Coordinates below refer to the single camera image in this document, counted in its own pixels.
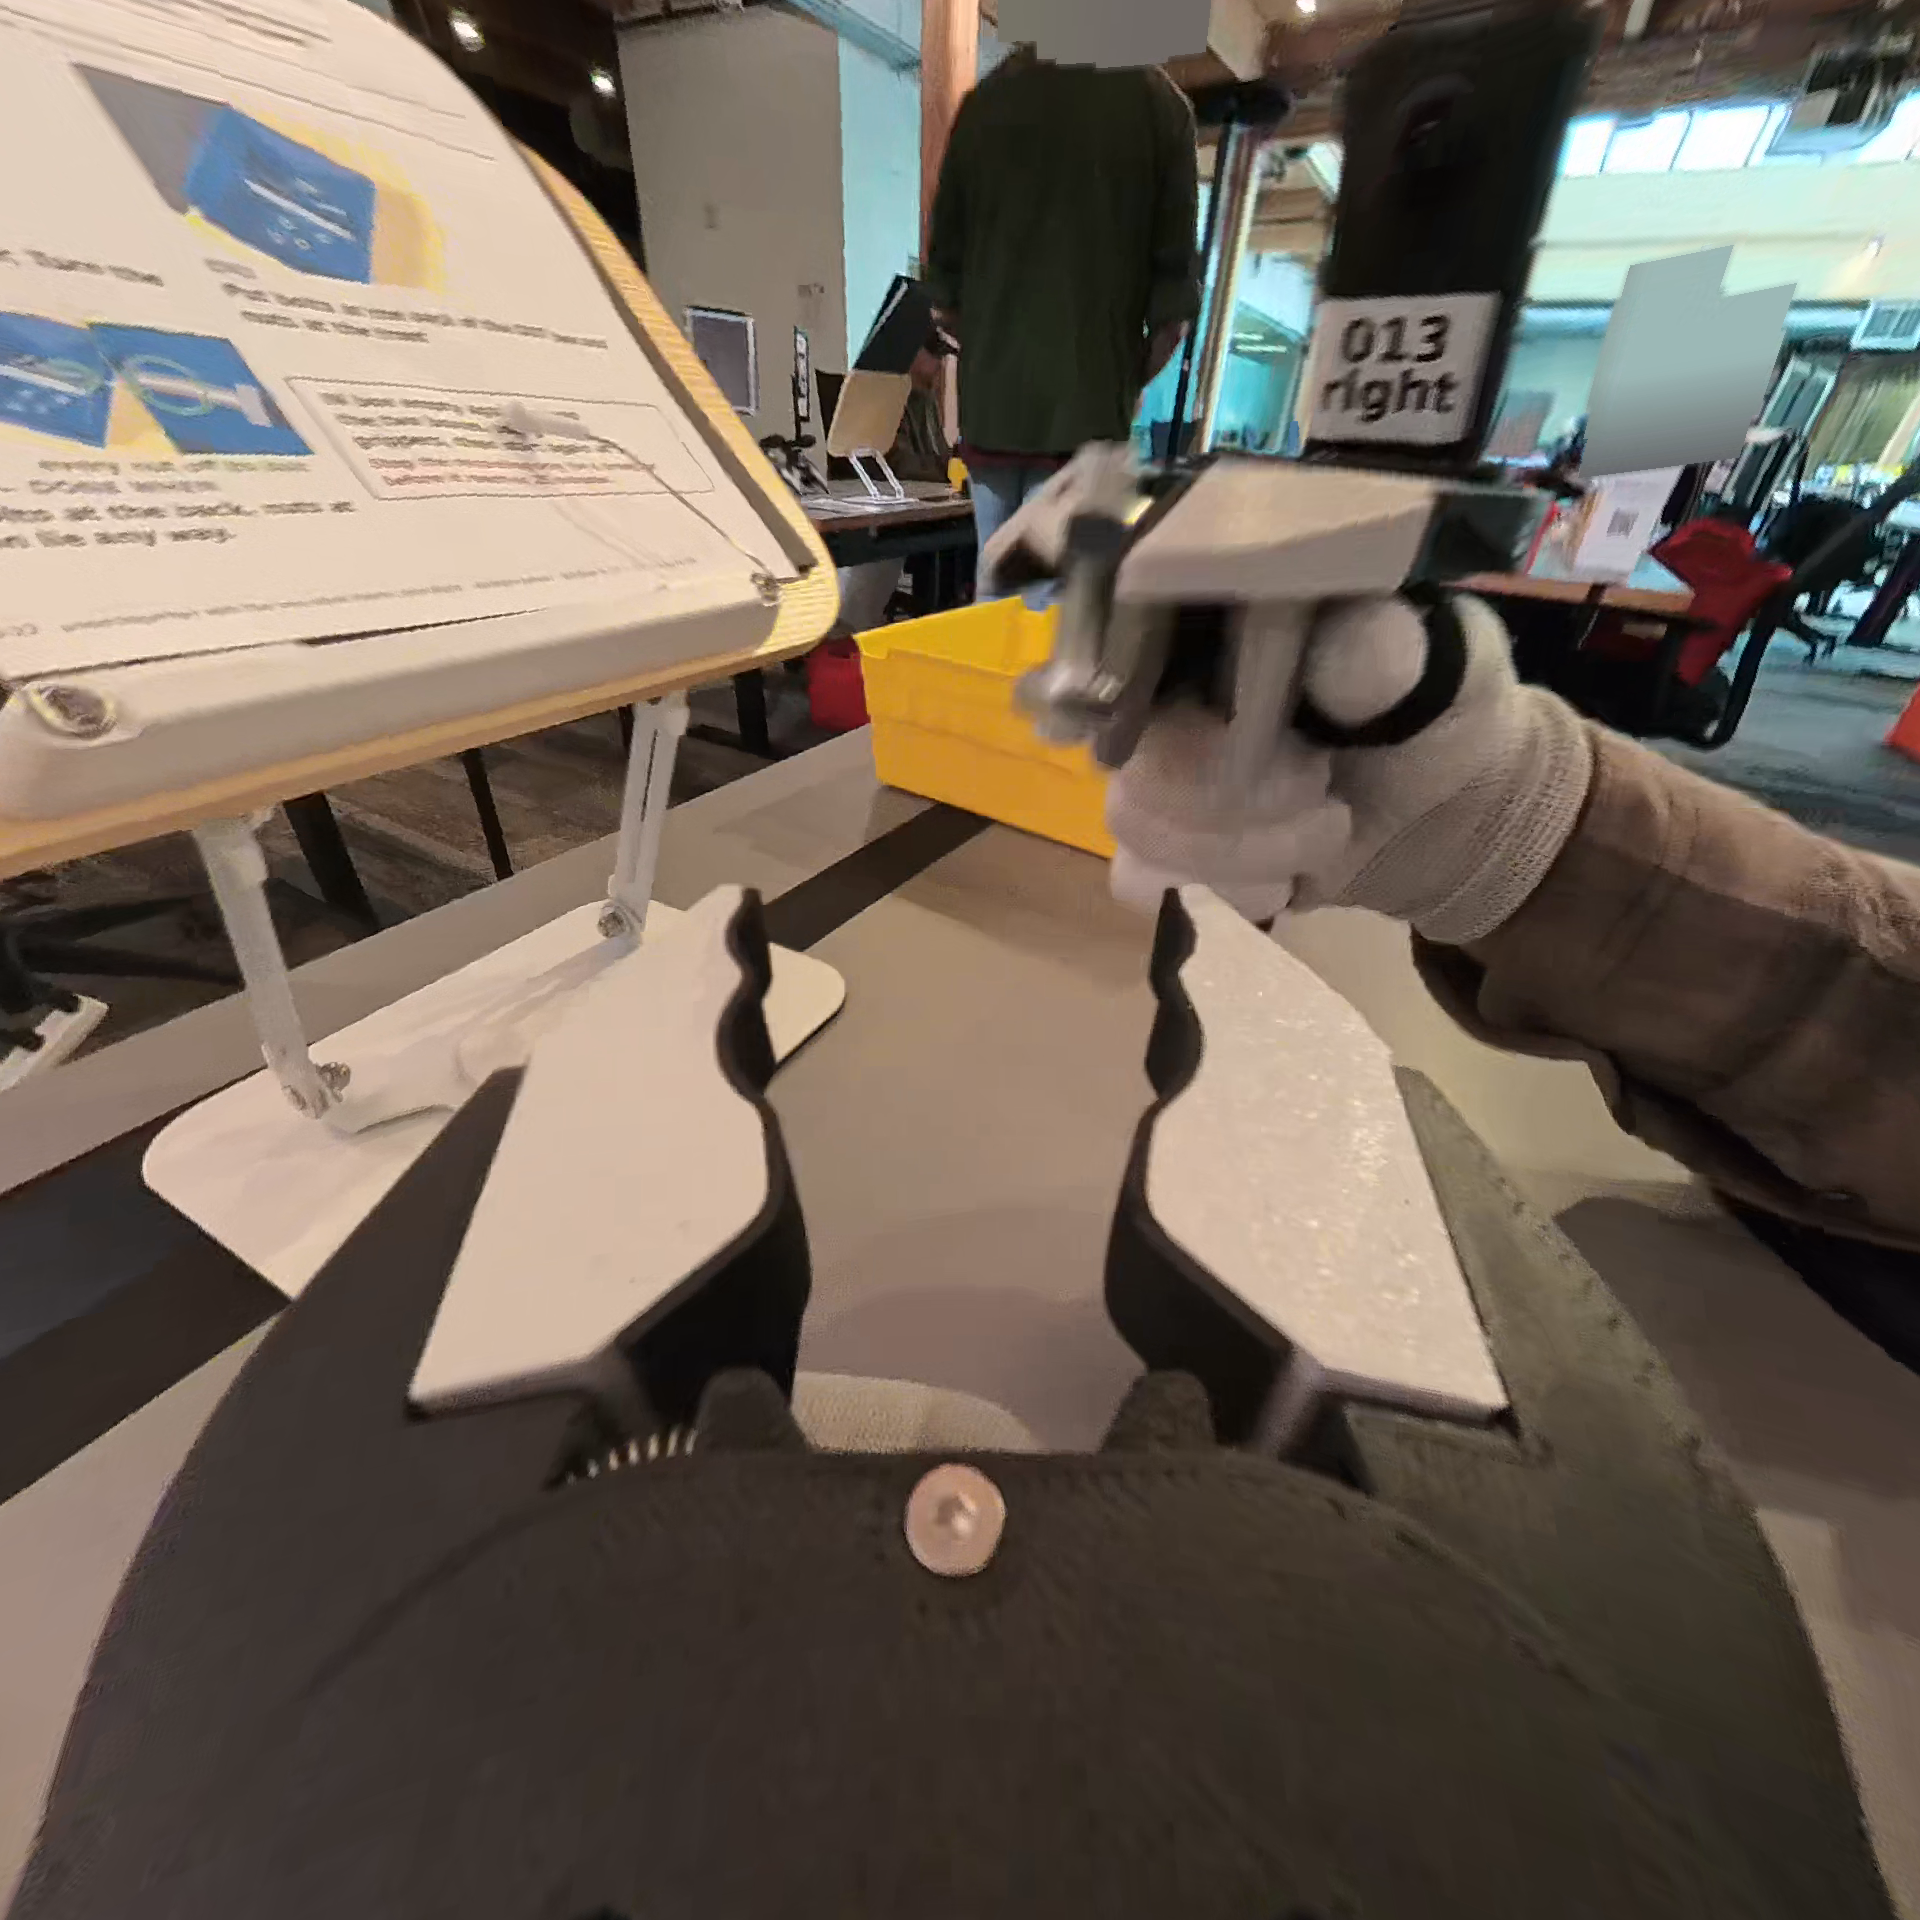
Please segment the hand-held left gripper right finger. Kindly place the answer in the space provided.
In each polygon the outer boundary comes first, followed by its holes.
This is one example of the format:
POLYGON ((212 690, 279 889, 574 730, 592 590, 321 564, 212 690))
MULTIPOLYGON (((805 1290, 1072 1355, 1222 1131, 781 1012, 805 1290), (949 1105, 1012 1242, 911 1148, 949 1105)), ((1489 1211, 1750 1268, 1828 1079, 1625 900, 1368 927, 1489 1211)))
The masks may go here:
POLYGON ((1509 1390, 1389 1048, 1198 886, 1164 897, 1148 984, 1104 1262, 1128 1354, 1198 1382, 1230 1450, 1303 1454, 1345 1408, 1497 1430, 1509 1390))

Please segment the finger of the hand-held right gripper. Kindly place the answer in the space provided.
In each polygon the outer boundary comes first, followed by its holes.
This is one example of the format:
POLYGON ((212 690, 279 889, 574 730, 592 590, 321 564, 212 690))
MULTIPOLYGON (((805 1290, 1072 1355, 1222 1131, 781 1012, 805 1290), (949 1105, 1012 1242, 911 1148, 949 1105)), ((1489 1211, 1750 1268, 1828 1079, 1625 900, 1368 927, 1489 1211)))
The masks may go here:
POLYGON ((1144 470, 1130 447, 1087 444, 997 522, 978 550, 978 586, 1048 588, 1063 579, 1072 527, 1079 519, 1126 527, 1143 507, 1144 470))
POLYGON ((1209 465, 1138 523, 1120 606, 1321 603, 1401 588, 1428 545, 1438 486, 1258 460, 1209 465))

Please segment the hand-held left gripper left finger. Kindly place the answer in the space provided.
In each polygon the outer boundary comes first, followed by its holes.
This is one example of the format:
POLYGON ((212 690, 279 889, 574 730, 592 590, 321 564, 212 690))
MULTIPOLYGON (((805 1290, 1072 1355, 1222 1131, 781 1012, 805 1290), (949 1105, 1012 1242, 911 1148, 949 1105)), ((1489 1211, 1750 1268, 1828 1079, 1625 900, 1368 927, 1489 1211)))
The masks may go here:
POLYGON ((809 1239, 768 1099, 772 946, 722 886, 544 1019, 425 1335, 412 1403, 572 1394, 629 1433, 708 1382, 799 1370, 809 1239))

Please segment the silver hex bolt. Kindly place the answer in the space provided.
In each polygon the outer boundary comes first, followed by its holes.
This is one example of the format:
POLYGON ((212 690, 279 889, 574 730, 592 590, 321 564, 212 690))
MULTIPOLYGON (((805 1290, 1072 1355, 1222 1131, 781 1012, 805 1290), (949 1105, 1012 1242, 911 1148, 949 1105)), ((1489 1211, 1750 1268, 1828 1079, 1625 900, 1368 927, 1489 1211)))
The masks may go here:
POLYGON ((1036 732, 1063 748, 1085 748, 1118 770, 1144 732, 1165 663, 1164 622, 1151 609, 1118 600, 1116 572, 1063 572, 1054 594, 1046 659, 1016 689, 1036 732))

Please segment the person's right forearm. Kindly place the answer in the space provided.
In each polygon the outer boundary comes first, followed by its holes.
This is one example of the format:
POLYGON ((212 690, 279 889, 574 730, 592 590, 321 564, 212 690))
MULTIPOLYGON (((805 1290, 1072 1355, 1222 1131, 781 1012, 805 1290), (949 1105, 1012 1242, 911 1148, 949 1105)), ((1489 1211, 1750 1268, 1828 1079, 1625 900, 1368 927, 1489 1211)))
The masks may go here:
POLYGON ((1526 703, 1584 800, 1497 929, 1413 934, 1428 994, 1492 1050, 1584 1066, 1726 1203, 1916 1255, 1916 866, 1526 703))

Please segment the person's right hand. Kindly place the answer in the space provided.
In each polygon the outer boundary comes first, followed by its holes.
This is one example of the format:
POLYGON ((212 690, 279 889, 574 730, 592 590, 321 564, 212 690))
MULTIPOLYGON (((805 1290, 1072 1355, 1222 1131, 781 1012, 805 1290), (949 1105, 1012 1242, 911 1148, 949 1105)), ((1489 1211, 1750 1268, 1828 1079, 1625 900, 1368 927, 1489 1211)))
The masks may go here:
POLYGON ((1471 945, 1543 886, 1590 795, 1585 720, 1517 679, 1466 594, 1321 606, 1297 700, 1245 784, 1224 719, 1183 700, 1148 722, 1109 780, 1118 899, 1200 886, 1252 923, 1358 908, 1471 945))

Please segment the yellow plastic parts bin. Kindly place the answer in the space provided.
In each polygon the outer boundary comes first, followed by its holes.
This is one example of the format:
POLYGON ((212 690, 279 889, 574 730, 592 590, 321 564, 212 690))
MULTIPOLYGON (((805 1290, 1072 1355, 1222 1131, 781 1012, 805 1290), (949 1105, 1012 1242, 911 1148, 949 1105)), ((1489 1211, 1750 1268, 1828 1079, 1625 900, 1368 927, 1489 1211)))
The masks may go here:
POLYGON ((862 634, 876 778, 1093 857, 1112 855, 1106 776, 1084 748, 1044 740, 1018 682, 1048 657, 1058 618, 1016 596, 862 634))

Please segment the wooden desk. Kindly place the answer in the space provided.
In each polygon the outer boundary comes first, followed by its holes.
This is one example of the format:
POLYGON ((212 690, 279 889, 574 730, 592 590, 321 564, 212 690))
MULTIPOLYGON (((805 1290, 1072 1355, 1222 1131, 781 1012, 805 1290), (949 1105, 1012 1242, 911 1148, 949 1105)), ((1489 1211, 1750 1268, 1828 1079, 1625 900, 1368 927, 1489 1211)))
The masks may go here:
POLYGON ((1532 570, 1480 572, 1462 579, 1455 588, 1485 602, 1534 602, 1662 620, 1686 620, 1694 603, 1692 588, 1652 560, 1633 564, 1620 582, 1532 570))

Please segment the white sign card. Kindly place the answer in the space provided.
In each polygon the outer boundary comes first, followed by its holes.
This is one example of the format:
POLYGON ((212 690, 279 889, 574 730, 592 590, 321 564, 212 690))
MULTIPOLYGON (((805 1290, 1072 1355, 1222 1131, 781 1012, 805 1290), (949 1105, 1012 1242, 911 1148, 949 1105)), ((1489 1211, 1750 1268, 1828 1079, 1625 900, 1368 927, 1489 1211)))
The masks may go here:
POLYGON ((1589 586, 1622 586, 1656 540, 1681 473, 1684 466, 1664 466, 1592 480, 1567 529, 1567 577, 1589 586))

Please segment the computer monitor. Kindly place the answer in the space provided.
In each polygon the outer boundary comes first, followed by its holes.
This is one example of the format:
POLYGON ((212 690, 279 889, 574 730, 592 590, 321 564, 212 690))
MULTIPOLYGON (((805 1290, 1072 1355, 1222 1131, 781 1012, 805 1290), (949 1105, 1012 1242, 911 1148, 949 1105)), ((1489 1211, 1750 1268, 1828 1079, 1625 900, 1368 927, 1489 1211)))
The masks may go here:
POLYGON ((688 305, 682 308, 688 346, 740 417, 754 417, 761 404, 758 331, 752 313, 688 305))

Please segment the red office chair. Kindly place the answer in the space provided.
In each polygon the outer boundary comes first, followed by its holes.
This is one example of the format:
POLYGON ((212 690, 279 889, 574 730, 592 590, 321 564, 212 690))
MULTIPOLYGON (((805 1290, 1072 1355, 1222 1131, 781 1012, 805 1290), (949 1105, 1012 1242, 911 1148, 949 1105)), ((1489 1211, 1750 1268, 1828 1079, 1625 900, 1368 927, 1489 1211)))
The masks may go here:
POLYGON ((1692 627, 1670 670, 1686 690, 1703 689, 1753 615, 1791 579, 1791 564, 1759 552, 1746 527, 1718 518, 1668 530, 1648 560, 1688 590, 1692 627))

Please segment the black office chair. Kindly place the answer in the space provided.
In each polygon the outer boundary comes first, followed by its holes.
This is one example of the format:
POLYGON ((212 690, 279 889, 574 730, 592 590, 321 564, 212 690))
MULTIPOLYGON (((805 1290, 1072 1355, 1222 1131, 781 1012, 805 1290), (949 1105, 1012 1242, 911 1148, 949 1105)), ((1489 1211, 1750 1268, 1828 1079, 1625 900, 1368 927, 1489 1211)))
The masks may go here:
POLYGON ((1909 465, 1868 503, 1814 499, 1790 506, 1788 540, 1774 540, 1761 560, 1788 564, 1778 583, 1759 590, 1758 606, 1734 620, 1734 663, 1716 690, 1712 719, 1692 734, 1692 745, 1718 753, 1736 737, 1776 638, 1791 641, 1805 668, 1820 668, 1839 650, 1884 646, 1894 618, 1916 596, 1916 496, 1917 470, 1909 465), (1821 620, 1846 588, 1871 588, 1865 610, 1846 634, 1821 620))

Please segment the printed instruction sheet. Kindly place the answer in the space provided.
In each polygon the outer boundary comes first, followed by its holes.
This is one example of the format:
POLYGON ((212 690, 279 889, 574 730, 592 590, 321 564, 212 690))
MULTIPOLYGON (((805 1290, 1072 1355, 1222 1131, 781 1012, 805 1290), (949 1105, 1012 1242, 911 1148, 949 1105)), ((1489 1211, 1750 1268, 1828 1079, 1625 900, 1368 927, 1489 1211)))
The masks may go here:
POLYGON ((492 110, 357 6, 5 6, 5 676, 791 582, 492 110))

